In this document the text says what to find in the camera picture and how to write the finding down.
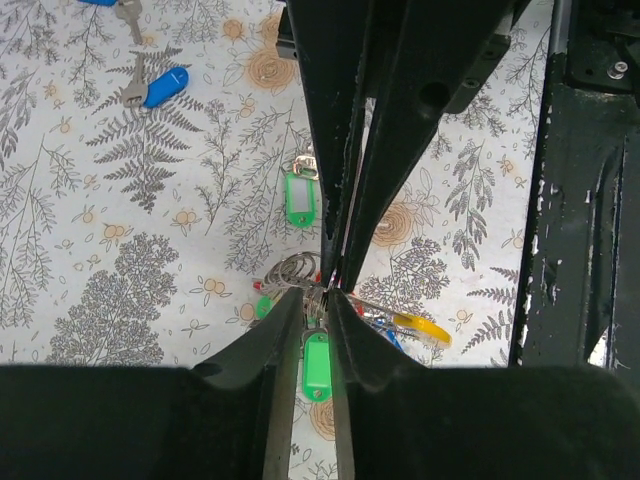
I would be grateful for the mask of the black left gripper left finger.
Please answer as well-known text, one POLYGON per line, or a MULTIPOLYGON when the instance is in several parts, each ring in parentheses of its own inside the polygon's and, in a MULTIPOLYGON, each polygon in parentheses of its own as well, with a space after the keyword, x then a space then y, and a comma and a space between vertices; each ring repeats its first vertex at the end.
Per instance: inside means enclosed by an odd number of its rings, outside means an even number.
POLYGON ((5 479, 284 479, 303 294, 196 366, 7 365, 5 479))

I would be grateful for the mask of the spiral keyring with yellow handle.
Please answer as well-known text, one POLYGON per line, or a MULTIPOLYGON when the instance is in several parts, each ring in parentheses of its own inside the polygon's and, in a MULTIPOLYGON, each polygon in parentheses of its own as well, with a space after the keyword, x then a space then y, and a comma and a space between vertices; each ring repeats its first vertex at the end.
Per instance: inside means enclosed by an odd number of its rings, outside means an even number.
MULTIPOLYGON (((320 255, 299 252, 277 262, 263 277, 253 280, 253 288, 262 295, 255 306, 258 321, 264 319, 291 288, 303 293, 303 329, 301 336, 301 390, 308 400, 323 403, 332 396, 330 339, 326 290, 317 268, 320 255)), ((360 320, 401 349, 401 338, 417 339, 437 347, 451 344, 451 335, 432 321, 408 313, 347 296, 360 320)))

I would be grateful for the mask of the green tag key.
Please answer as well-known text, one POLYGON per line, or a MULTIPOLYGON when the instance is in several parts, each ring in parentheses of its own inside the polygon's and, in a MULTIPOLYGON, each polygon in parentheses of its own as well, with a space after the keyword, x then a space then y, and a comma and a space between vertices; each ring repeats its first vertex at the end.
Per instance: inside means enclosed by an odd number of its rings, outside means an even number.
POLYGON ((311 227, 316 220, 315 185, 319 180, 315 157, 297 156, 284 178, 287 220, 296 228, 311 227))

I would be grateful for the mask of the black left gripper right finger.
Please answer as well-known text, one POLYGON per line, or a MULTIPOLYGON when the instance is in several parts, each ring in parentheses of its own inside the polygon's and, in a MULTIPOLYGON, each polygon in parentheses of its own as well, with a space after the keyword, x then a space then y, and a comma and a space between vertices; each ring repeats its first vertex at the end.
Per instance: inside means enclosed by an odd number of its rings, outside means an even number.
POLYGON ((428 368, 328 295, 342 479, 635 479, 639 401, 596 367, 428 368))

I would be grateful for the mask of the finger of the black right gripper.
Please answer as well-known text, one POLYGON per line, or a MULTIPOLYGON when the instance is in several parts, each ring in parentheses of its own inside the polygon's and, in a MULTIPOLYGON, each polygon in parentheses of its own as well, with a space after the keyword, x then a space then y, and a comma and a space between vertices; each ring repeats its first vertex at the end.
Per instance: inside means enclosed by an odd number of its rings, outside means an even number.
POLYGON ((340 267, 364 127, 371 1, 286 3, 322 200, 321 271, 340 267))

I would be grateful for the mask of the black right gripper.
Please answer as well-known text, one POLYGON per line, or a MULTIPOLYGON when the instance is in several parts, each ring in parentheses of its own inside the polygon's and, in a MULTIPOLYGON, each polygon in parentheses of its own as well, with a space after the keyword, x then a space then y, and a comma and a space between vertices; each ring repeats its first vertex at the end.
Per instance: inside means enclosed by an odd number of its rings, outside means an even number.
MULTIPOLYGON (((356 170, 345 239, 344 286, 354 287, 378 222, 445 114, 474 100, 511 46, 529 1, 385 1, 374 52, 378 80, 367 143, 356 170)), ((276 50, 297 60, 284 7, 276 50)))

